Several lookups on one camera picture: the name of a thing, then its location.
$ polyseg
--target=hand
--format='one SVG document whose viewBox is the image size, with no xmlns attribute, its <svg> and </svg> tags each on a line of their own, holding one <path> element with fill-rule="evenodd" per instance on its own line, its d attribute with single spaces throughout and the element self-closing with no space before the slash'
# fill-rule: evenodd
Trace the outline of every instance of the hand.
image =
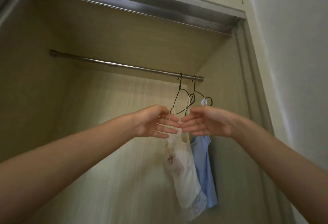
<svg viewBox="0 0 328 224">
<path fill-rule="evenodd" d="M 182 132 L 191 132 L 194 136 L 232 136 L 231 122 L 238 115 L 211 106 L 198 106 L 190 111 L 181 119 Z"/>
<path fill-rule="evenodd" d="M 134 115 L 138 123 L 137 137 L 168 138 L 169 135 L 161 132 L 177 134 L 178 130 L 160 124 L 181 127 L 181 124 L 178 123 L 179 119 L 171 115 L 170 111 L 164 106 L 150 106 L 135 112 Z"/>
</svg>

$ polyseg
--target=person's right hand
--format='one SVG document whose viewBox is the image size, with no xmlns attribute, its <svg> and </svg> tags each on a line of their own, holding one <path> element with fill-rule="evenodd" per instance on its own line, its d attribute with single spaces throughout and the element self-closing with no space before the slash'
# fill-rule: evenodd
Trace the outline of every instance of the person's right hand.
<svg viewBox="0 0 328 224">
<path fill-rule="evenodd" d="M 191 132 L 194 136 L 232 136 L 232 122 L 238 115 L 211 106 L 198 106 L 190 111 L 181 119 L 182 132 Z"/>
</svg>

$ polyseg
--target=gray wall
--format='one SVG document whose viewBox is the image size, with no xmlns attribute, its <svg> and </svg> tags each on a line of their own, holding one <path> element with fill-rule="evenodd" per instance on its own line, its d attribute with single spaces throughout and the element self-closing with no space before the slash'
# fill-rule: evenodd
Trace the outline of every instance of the gray wall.
<svg viewBox="0 0 328 224">
<path fill-rule="evenodd" d="M 328 0 L 252 4 L 289 142 L 328 170 Z"/>
</svg>

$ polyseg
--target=pinky finger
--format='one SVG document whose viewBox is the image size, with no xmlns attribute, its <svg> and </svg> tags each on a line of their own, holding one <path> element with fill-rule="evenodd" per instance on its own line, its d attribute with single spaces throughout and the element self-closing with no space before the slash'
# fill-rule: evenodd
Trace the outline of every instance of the pinky finger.
<svg viewBox="0 0 328 224">
<path fill-rule="evenodd" d="M 154 131 L 153 137 L 156 137 L 156 138 L 168 138 L 169 135 L 168 134 L 165 134 L 165 133 L 161 133 L 159 131 Z"/>
<path fill-rule="evenodd" d="M 193 131 L 191 134 L 194 136 L 209 136 L 211 135 L 211 132 L 206 129 L 202 131 Z"/>
</svg>

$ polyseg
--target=person's right arm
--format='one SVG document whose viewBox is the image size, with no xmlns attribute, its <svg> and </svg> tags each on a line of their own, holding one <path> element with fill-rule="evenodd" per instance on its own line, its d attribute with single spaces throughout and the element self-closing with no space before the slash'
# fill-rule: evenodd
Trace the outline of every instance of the person's right arm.
<svg viewBox="0 0 328 224">
<path fill-rule="evenodd" d="M 249 119 L 200 106 L 181 119 L 183 132 L 233 138 L 309 223 L 328 223 L 328 173 Z"/>
</svg>

